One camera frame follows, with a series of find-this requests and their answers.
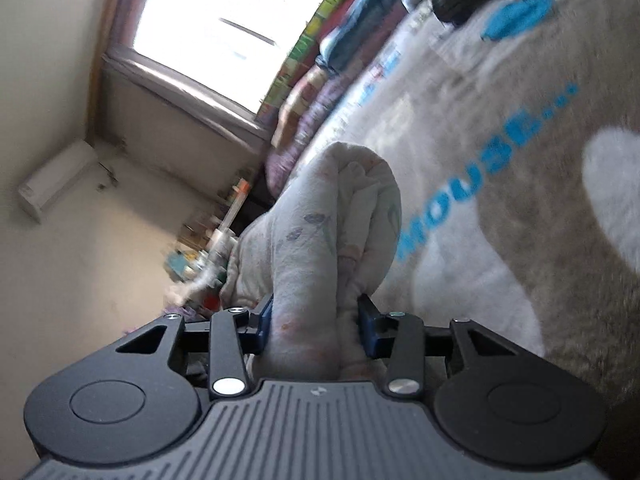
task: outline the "air conditioner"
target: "air conditioner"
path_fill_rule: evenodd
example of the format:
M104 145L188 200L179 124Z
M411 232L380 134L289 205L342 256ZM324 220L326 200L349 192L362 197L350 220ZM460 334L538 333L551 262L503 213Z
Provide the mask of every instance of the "air conditioner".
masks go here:
M74 142L20 186L20 206L38 222L42 222L44 210L97 160L94 149L84 140Z

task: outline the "window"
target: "window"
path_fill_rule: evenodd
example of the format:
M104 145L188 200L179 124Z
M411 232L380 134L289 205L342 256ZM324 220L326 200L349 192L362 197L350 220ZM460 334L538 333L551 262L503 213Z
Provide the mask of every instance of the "window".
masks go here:
M133 48L257 112L322 0L146 0Z

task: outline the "silver screw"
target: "silver screw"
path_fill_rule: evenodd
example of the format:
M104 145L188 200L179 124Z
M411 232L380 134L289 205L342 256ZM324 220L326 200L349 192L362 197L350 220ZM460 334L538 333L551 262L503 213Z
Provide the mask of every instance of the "silver screw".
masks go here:
M213 390L220 395L237 395L245 387L244 381L235 377L224 377L213 383Z
M387 388L389 388L390 392L398 395L412 395L420 389L420 384L413 379L401 378L391 381Z

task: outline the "blue letter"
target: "blue letter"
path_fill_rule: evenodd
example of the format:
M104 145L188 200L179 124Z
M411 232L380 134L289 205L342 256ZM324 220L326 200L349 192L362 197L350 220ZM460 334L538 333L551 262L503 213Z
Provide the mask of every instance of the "blue letter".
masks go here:
M440 211L436 218L434 218L432 211L434 203L438 203L438 206L440 206ZM447 216L449 216L449 195L443 191L439 191L427 204L427 208L424 211L424 223L429 229L433 229L442 224L447 219Z
M427 243L427 237L424 234L422 222L418 217L413 218L409 222L409 232L400 231L400 239L398 240L398 251L396 257L402 261L406 256L410 256L415 251L415 245L424 245Z
M465 182L468 190L462 186L462 181L458 177L449 180L451 194L457 202L469 200L482 187L482 173L480 173L480 170L474 163L466 165L466 174L468 174L469 179L471 179L471 184Z
M509 138L521 148L529 139L540 131L542 122L525 110L519 111L504 123L504 131Z
M499 136L491 139L480 153L480 160L484 162L487 173L497 173L511 160L511 146Z

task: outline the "bed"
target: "bed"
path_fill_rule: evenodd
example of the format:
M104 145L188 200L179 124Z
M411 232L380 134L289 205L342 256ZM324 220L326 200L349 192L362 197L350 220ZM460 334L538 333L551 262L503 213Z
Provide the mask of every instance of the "bed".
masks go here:
M596 386L613 409L600 463L628 478L640 449L640 0L553 0L538 26L484 40L514 1L458 30L423 3L289 181L335 140L384 158L402 232L378 306L436 325L473 318Z

